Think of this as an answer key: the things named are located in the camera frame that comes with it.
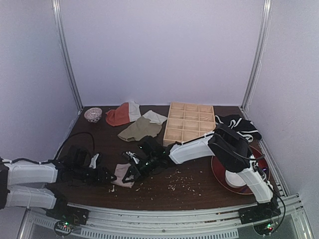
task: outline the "black and white cloth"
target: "black and white cloth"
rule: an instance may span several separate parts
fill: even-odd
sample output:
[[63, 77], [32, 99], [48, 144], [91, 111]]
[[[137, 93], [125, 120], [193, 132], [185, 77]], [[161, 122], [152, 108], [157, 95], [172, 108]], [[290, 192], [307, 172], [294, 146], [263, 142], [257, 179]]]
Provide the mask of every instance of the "black and white cloth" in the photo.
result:
[[240, 115], [229, 115], [229, 116], [215, 116], [216, 124], [224, 123], [228, 127], [235, 130], [241, 136], [246, 138], [248, 142], [252, 142], [253, 139], [261, 140], [262, 136], [258, 130], [254, 127], [250, 120], [245, 120]]

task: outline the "metal pole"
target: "metal pole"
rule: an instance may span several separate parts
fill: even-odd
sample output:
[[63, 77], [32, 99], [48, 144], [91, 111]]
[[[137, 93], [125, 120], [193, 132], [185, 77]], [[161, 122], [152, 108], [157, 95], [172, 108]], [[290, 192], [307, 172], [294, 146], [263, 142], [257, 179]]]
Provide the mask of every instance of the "metal pole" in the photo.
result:
[[267, 30], [268, 30], [268, 25], [269, 25], [271, 4], [272, 4], [272, 0], [265, 0], [265, 2], [264, 2], [264, 10], [263, 10], [263, 16], [261, 19], [257, 49], [256, 49], [256, 53], [255, 53], [255, 59], [253, 62], [252, 70], [250, 72], [250, 77], [249, 77], [249, 81], [248, 81], [248, 85], [247, 85], [247, 90], [246, 90], [246, 93], [244, 96], [243, 104], [241, 106], [243, 111], [245, 111], [247, 108], [247, 105], [248, 105], [248, 102], [249, 102], [249, 99], [250, 99], [250, 96], [252, 93], [252, 89], [253, 89], [254, 83], [256, 81], [257, 71], [258, 71], [258, 67], [260, 64], [261, 55], [263, 52], [265, 38], [267, 35]]
[[78, 88], [76, 86], [76, 82], [75, 82], [75, 78], [74, 78], [74, 74], [73, 74], [73, 70], [72, 70], [72, 65], [71, 65], [71, 61], [70, 61], [70, 56], [69, 56], [69, 52], [68, 52], [68, 48], [67, 48], [67, 44], [66, 44], [66, 40], [65, 40], [62, 15], [61, 15], [61, 9], [60, 9], [60, 1], [59, 0], [52, 0], [52, 5], [53, 5], [53, 13], [54, 13], [54, 18], [55, 18], [55, 23], [56, 23], [56, 27], [58, 30], [59, 40], [60, 40], [60, 46], [62, 49], [62, 55], [63, 55], [64, 61], [65, 61], [65, 67], [66, 67], [66, 70], [68, 73], [70, 87], [71, 87], [71, 90], [73, 93], [73, 97], [74, 97], [76, 106], [77, 106], [78, 110], [80, 111], [83, 109], [83, 105], [82, 105], [82, 101], [80, 98]]

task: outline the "wire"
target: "wire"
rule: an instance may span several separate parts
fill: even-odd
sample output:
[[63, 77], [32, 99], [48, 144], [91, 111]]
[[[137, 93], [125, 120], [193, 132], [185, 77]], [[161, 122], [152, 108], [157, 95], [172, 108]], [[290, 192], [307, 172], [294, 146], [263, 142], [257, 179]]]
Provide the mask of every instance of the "wire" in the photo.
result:
[[279, 198], [279, 200], [282, 202], [282, 204], [284, 205], [284, 214], [283, 214], [283, 217], [281, 218], [281, 221], [280, 223], [278, 224], [278, 226], [276, 226], [276, 228], [274, 230], [272, 230], [271, 233], [274, 233], [279, 227], [280, 225], [283, 223], [283, 220], [285, 218], [285, 215], [286, 215], [286, 205], [284, 203], [284, 201], [282, 200], [282, 198], [275, 192], [274, 189], [272, 189], [272, 187], [270, 185], [268, 185], [268, 187], [270, 188], [270, 190], [273, 192], [273, 194], [275, 194], [277, 196], [277, 198]]
[[49, 164], [51, 163], [53, 160], [52, 159], [49, 159], [47, 161], [44, 161], [44, 162], [38, 162], [38, 161], [33, 161], [31, 159], [28, 159], [28, 158], [17, 158], [17, 159], [14, 159], [14, 160], [10, 160], [10, 161], [1, 161], [0, 162], [0, 165], [2, 164], [6, 164], [6, 163], [10, 163], [10, 164], [13, 164], [13, 163], [17, 163], [19, 161], [26, 161], [26, 162], [29, 162], [29, 163], [34, 163], [34, 164]]
[[[214, 136], [218, 136], [218, 137], [220, 137], [222, 140], [224, 140], [223, 137], [222, 137], [221, 135], [219, 135], [219, 134], [215, 134]], [[247, 158], [247, 157], [245, 157], [245, 156], [243, 156], [243, 155], [240, 155], [239, 153], [236, 153], [232, 148], [230, 148], [229, 145], [226, 144], [226, 146], [228, 147], [228, 149], [231, 150], [231, 152], [233, 152], [234, 154], [236, 154], [238, 157], [241, 157], [242, 159], [246, 159], [246, 160], [249, 160], [249, 161], [258, 161], [258, 160], [261, 160], [261, 159], [265, 158], [265, 155], [264, 155], [264, 154], [262, 154], [262, 155], [261, 155], [260, 157], [258, 157], [258, 158]]]
[[90, 132], [78, 132], [78, 133], [75, 133], [75, 134], [70, 135], [70, 136], [61, 144], [61, 146], [59, 147], [59, 149], [58, 149], [58, 151], [57, 151], [57, 153], [56, 153], [56, 155], [55, 155], [55, 157], [54, 157], [53, 160], [56, 160], [56, 159], [58, 158], [58, 156], [60, 155], [61, 150], [63, 149], [63, 146], [65, 145], [65, 143], [66, 143], [70, 138], [73, 138], [74, 136], [77, 136], [77, 135], [79, 135], [79, 134], [88, 134], [88, 135], [91, 136], [92, 144], [93, 144], [93, 155], [94, 155], [94, 152], [95, 152], [95, 140], [94, 140], [93, 135], [92, 135]]
[[236, 153], [234, 150], [232, 150], [232, 152], [233, 152], [234, 154], [236, 154], [237, 156], [239, 156], [239, 157], [241, 157], [241, 158], [243, 158], [243, 159], [249, 160], [249, 161], [258, 161], [258, 160], [261, 160], [261, 159], [265, 158], [265, 155], [264, 155], [264, 154], [262, 154], [262, 155], [261, 155], [260, 157], [258, 157], [258, 158], [247, 158], [247, 157], [244, 157], [244, 156], [240, 155], [239, 153]]
[[90, 132], [78, 132], [78, 133], [75, 133], [75, 134], [72, 134], [70, 135], [69, 137], [67, 137], [66, 140], [64, 140], [64, 142], [61, 144], [61, 146], [59, 147], [54, 159], [49, 159], [47, 161], [43, 161], [43, 162], [38, 162], [38, 161], [34, 161], [34, 160], [31, 160], [31, 159], [28, 159], [28, 158], [17, 158], [17, 159], [14, 159], [14, 160], [10, 160], [10, 161], [3, 161], [3, 159], [0, 157], [0, 165], [3, 165], [3, 164], [7, 164], [7, 163], [10, 163], [10, 164], [13, 164], [13, 163], [17, 163], [19, 161], [26, 161], [26, 162], [29, 162], [29, 163], [33, 163], [33, 164], [38, 164], [38, 165], [41, 165], [41, 164], [49, 164], [49, 163], [52, 163], [53, 161], [57, 160], [63, 146], [65, 145], [65, 143], [70, 139], [70, 138], [73, 138], [74, 136], [77, 136], [79, 134], [88, 134], [91, 136], [92, 138], [92, 144], [93, 144], [93, 155], [94, 155], [94, 152], [95, 152], [95, 140], [94, 140], [94, 137], [93, 135], [90, 133]]

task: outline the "red plate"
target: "red plate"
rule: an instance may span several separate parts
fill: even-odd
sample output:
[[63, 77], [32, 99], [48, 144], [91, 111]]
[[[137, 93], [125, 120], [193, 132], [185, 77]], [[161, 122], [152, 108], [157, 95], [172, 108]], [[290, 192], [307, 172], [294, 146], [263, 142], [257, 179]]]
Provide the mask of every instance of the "red plate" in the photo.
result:
[[[255, 156], [255, 158], [258, 158], [262, 155], [261, 152], [259, 152], [257, 149], [255, 149], [254, 147], [250, 146], [251, 150], [253, 151], [253, 154]], [[269, 167], [268, 167], [268, 163], [265, 159], [261, 159], [258, 161], [259, 167], [260, 168], [268, 168], [268, 170], [266, 171], [267, 174], [267, 178], [269, 180], [270, 178], [270, 171], [269, 171]], [[228, 189], [229, 191], [233, 192], [233, 193], [238, 193], [241, 195], [251, 195], [253, 194], [253, 192], [249, 189], [249, 187], [247, 185], [241, 187], [241, 188], [232, 188], [230, 187], [225, 180], [225, 172], [226, 169], [224, 168], [224, 166], [220, 163], [220, 161], [218, 160], [218, 158], [216, 156], [213, 156], [211, 159], [211, 169], [213, 170], [213, 173], [215, 175], [215, 178], [217, 179], [217, 181], [223, 185], [226, 189]]]

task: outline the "olive green cloth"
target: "olive green cloth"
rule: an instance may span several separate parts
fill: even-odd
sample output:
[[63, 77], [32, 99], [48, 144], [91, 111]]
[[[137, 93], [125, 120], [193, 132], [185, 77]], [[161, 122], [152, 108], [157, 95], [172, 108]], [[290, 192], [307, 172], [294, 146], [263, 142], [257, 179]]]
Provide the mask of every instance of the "olive green cloth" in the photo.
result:
[[140, 141], [145, 136], [155, 137], [161, 130], [161, 124], [150, 123], [150, 119], [138, 118], [133, 124], [118, 134], [118, 137], [126, 142]]

